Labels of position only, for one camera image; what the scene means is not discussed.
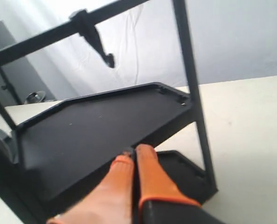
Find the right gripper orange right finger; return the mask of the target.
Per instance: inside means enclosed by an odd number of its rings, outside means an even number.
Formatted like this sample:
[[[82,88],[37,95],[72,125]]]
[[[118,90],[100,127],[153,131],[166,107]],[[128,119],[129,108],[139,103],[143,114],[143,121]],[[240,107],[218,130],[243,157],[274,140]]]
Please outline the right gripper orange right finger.
[[[154,148],[136,147],[140,183],[139,218],[142,224],[221,224],[201,204],[185,196],[159,163]]]

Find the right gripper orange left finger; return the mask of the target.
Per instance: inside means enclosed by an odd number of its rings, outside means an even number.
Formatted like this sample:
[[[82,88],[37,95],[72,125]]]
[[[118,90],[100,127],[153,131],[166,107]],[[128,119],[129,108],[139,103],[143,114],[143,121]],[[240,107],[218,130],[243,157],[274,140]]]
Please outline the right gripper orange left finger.
[[[134,161],[123,152],[112,162],[103,180],[80,202],[51,218],[48,224],[130,224]]]

